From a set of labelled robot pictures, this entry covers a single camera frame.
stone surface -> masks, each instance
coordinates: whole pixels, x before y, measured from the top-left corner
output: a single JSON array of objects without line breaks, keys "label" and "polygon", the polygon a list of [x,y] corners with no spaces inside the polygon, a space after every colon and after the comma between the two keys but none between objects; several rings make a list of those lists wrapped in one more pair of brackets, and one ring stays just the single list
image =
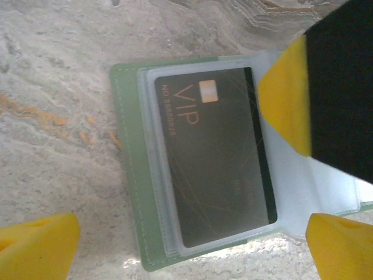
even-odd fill
[{"label": "stone surface", "polygon": [[117,62],[281,50],[342,2],[0,0],[0,226],[77,214],[74,280],[318,279],[307,245],[282,234],[145,272],[108,71]]}]

card chip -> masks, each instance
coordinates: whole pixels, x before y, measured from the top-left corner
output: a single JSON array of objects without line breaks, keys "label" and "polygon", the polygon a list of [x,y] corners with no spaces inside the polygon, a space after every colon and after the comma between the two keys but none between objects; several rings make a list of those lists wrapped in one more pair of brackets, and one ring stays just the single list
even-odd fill
[{"label": "card chip", "polygon": [[218,101],[215,80],[203,80],[199,82],[199,90],[203,103]]}]

yellow plastic piece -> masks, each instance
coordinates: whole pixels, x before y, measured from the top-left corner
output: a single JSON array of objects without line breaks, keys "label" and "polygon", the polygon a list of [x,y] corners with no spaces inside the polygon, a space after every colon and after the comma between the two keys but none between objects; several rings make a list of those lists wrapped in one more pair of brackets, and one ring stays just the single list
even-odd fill
[{"label": "yellow plastic piece", "polygon": [[311,155],[306,36],[294,41],[258,85],[264,119],[301,155]]},{"label": "yellow plastic piece", "polygon": [[306,237],[322,280],[373,279],[373,226],[313,214]]},{"label": "yellow plastic piece", "polygon": [[64,280],[79,240],[74,214],[0,229],[0,280]]}]

black card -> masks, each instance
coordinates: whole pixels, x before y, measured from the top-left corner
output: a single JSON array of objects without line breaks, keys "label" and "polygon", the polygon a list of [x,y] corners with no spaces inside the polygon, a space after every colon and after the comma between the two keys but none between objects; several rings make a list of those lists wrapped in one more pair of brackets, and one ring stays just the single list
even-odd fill
[{"label": "black card", "polygon": [[162,76],[155,85],[184,246],[275,222],[251,69]]}]

